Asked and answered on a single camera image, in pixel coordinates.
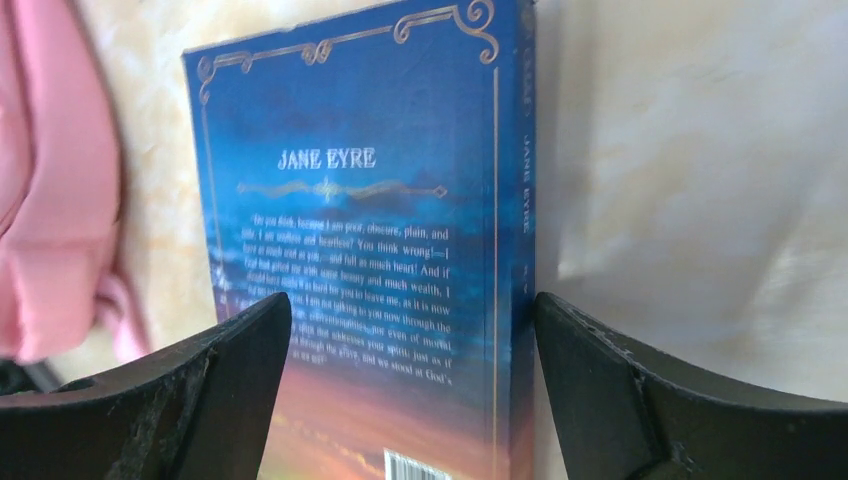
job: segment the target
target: jane eyre book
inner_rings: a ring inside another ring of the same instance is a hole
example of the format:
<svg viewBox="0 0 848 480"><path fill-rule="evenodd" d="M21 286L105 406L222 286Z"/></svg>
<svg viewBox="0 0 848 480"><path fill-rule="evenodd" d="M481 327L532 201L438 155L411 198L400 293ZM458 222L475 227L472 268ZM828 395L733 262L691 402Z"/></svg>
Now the jane eyre book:
<svg viewBox="0 0 848 480"><path fill-rule="evenodd" d="M260 478L531 478L534 28L407 0L183 55L219 321L295 317Z"/></svg>

